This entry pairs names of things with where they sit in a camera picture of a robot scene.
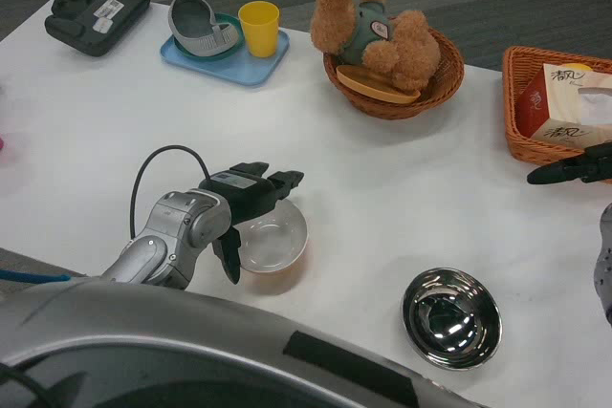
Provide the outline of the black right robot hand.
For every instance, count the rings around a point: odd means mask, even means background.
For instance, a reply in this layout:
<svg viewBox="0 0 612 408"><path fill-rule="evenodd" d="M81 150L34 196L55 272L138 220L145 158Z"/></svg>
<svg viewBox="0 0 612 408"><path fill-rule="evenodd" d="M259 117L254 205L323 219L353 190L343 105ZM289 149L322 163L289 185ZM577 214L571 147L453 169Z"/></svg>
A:
<svg viewBox="0 0 612 408"><path fill-rule="evenodd" d="M583 183L611 179L611 143L590 146L580 155L542 165L527 176L529 184Z"/></svg>

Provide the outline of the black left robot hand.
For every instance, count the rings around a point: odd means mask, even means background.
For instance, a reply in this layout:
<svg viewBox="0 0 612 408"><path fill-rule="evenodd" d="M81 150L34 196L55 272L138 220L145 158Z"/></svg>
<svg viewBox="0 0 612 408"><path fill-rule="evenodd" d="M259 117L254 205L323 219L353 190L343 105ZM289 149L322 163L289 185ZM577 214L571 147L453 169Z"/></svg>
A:
<svg viewBox="0 0 612 408"><path fill-rule="evenodd" d="M273 211L276 203L287 198L304 178L303 172L295 170L278 171L264 178L268 168L262 161L241 162L199 184L199 189L220 195L229 205L229 228L212 245L233 284L239 282L241 268L241 239L236 226Z"/></svg>

